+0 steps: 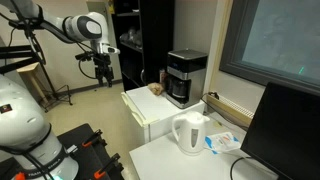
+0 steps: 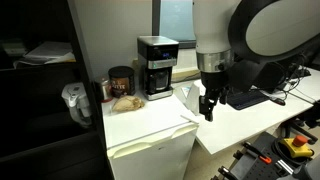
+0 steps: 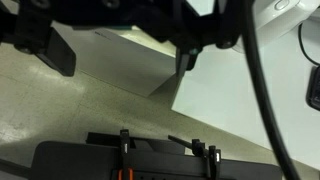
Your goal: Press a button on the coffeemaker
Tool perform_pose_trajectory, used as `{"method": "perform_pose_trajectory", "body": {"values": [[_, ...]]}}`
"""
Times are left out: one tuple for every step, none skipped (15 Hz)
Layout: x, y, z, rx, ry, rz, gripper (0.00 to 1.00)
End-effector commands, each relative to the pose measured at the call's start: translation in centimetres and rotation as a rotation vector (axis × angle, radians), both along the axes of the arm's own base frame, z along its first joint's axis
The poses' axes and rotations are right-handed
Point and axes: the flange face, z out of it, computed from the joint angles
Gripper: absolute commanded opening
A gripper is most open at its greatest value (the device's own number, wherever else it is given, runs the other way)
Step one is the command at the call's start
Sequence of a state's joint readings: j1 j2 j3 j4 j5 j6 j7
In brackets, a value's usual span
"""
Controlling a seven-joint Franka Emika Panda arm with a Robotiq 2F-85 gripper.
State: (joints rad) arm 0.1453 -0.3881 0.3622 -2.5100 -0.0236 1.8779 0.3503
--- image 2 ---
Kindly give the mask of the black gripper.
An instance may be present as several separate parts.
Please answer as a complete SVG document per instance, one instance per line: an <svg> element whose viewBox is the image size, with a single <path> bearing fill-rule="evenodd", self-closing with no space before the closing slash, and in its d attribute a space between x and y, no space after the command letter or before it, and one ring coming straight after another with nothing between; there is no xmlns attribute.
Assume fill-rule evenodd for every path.
<svg viewBox="0 0 320 180"><path fill-rule="evenodd" d="M209 122L213 121L213 109L215 103L220 102L225 105L227 102L227 94L229 92L228 75L226 72L201 73L201 82L206 88L205 96L199 97L199 113L205 115L205 119Z"/></svg>

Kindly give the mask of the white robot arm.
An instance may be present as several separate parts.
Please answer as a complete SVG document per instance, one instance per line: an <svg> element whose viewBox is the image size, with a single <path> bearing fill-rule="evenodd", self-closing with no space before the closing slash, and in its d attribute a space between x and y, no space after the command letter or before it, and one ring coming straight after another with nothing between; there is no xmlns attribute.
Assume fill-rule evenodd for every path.
<svg viewBox="0 0 320 180"><path fill-rule="evenodd" d="M247 91L265 64L317 44L319 9L320 0L193 0L199 113L212 121L231 87Z"/></svg>

